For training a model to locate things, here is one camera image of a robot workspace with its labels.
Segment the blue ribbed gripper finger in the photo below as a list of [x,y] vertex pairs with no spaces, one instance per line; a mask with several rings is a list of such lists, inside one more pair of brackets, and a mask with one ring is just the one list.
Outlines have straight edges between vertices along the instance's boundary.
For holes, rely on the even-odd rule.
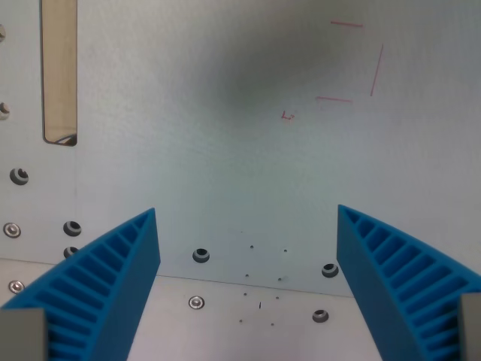
[[125,360],[160,263],[151,208],[82,247],[2,307],[45,311],[50,360]]
[[337,209],[337,261],[384,360],[460,360],[458,304],[480,276],[360,211]]

